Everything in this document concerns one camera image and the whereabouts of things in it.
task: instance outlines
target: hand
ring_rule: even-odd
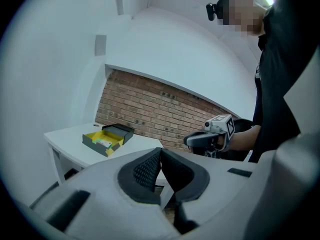
[[[216,144],[222,147],[225,144],[225,138],[223,136],[219,136]]]

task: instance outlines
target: white table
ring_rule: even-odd
[[[119,147],[110,157],[106,157],[82,143],[83,134],[98,132],[101,130],[102,126],[103,125],[99,123],[88,123],[44,134],[44,138],[48,142],[49,155],[54,174],[60,185],[66,181],[60,163],[60,156],[64,156],[72,163],[82,168],[86,168],[95,163],[128,155],[133,152],[158,147],[163,148],[158,139],[134,134],[125,145]],[[163,209],[174,194],[174,191],[168,184],[162,170],[156,179],[156,185],[164,186],[160,195],[161,208]]]

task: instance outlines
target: person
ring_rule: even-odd
[[[284,95],[299,78],[319,43],[313,31],[316,0],[276,0],[264,8],[256,0],[219,0],[213,5],[217,20],[235,31],[258,36],[262,50],[256,69],[253,127],[235,133],[228,149],[253,150],[249,162],[275,150],[300,133]]]

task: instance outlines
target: brick wall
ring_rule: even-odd
[[[206,120],[221,114],[229,113],[167,84],[114,70],[104,87],[95,120],[132,127],[135,134],[185,151],[184,136],[202,130]]]

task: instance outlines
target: open box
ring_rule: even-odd
[[[103,126],[101,131],[82,135],[82,143],[98,152],[109,157],[114,151],[126,144],[134,135],[135,130],[116,123]]]

